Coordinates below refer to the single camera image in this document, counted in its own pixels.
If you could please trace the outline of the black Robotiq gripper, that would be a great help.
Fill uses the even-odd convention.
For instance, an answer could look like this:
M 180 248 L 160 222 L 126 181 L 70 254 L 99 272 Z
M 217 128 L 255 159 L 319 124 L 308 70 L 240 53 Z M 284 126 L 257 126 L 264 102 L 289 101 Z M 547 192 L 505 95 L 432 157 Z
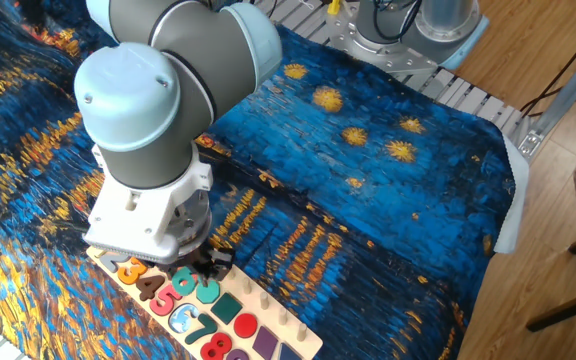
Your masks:
M 197 282 L 207 287 L 210 279 L 222 281 L 230 272 L 235 259 L 232 248 L 197 247 L 179 258 L 181 266 L 189 266 L 196 271 Z

